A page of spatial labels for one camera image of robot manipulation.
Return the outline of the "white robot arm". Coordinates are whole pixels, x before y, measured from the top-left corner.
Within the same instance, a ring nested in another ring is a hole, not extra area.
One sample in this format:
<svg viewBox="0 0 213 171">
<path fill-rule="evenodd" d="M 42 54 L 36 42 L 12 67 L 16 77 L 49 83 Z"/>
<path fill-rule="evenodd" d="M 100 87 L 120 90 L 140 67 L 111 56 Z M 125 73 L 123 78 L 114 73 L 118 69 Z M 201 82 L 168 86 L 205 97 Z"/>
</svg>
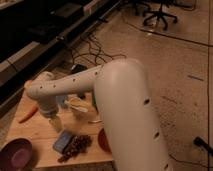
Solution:
<svg viewBox="0 0 213 171">
<path fill-rule="evenodd" d="M 174 171 L 140 61 L 117 59 L 58 80 L 39 78 L 26 89 L 45 116 L 58 112 L 56 96 L 89 91 L 118 171 Z"/>
</svg>

